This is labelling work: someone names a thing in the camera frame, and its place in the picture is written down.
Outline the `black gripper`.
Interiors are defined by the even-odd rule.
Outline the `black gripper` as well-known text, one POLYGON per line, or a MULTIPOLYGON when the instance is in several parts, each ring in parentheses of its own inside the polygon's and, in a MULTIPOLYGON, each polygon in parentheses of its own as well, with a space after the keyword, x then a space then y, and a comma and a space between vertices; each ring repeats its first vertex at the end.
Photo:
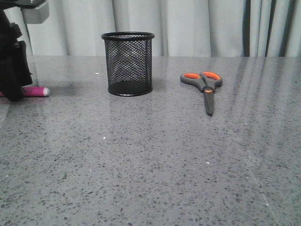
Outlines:
POLYGON ((23 99, 23 86, 32 84, 27 64, 26 43, 17 39, 22 35, 16 23, 10 23, 4 10, 13 7, 23 8, 26 1, 0 1, 0 92, 9 101, 23 99))

